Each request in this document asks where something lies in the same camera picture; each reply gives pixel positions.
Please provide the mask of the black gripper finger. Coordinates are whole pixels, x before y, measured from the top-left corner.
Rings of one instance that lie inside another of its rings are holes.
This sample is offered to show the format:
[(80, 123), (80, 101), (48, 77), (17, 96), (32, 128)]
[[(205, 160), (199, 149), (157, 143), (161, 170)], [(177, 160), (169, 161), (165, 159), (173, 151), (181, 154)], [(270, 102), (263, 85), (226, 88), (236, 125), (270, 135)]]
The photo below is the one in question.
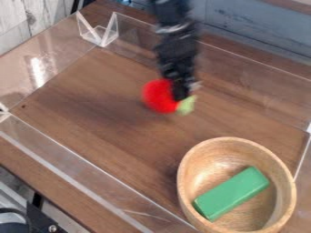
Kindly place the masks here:
[(175, 101), (183, 101), (200, 88), (201, 82), (192, 76), (172, 79), (171, 92)]

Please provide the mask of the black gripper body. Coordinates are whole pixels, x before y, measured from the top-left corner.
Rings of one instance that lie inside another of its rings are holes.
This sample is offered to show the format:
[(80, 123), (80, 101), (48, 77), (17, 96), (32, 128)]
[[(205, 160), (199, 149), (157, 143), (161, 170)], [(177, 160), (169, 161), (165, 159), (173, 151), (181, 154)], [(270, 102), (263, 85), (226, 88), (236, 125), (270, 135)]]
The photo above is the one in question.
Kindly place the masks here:
[(155, 52), (163, 77), (193, 81), (197, 53), (196, 24), (157, 25), (155, 32), (160, 36)]

